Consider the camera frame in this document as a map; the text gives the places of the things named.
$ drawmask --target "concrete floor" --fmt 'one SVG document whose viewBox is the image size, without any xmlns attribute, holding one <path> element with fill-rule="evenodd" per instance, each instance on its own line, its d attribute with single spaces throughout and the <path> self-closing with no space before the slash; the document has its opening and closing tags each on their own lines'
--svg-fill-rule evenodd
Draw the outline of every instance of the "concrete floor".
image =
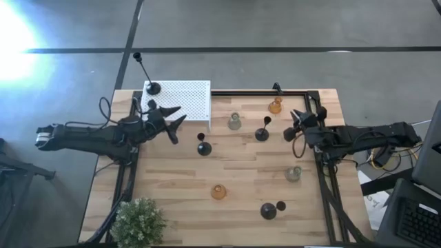
<svg viewBox="0 0 441 248">
<path fill-rule="evenodd" d="M 100 122 L 123 58 L 116 54 L 14 54 L 20 48 L 124 48 L 137 0 L 2 1 L 0 137 L 14 157 L 55 169 L 36 177 L 10 247 L 76 242 L 96 155 L 40 152 L 37 127 Z M 441 16 L 427 0 L 145 0 L 134 48 L 441 45 Z M 208 79 L 215 89 L 337 88 L 349 125 L 431 118 L 441 52 L 144 54 L 153 79 Z M 141 89 L 130 58 L 123 89 Z M 427 125 L 418 126 L 424 136 Z M 378 172 L 364 167 L 370 177 Z"/>
</svg>

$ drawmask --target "green plant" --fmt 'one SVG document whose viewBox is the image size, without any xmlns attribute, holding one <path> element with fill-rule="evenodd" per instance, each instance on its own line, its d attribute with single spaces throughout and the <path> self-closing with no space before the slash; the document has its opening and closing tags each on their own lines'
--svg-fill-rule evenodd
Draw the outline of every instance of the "green plant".
<svg viewBox="0 0 441 248">
<path fill-rule="evenodd" d="M 140 198 L 120 204 L 110 233 L 120 248 L 146 248 L 162 243 L 165 223 L 154 200 Z"/>
</svg>

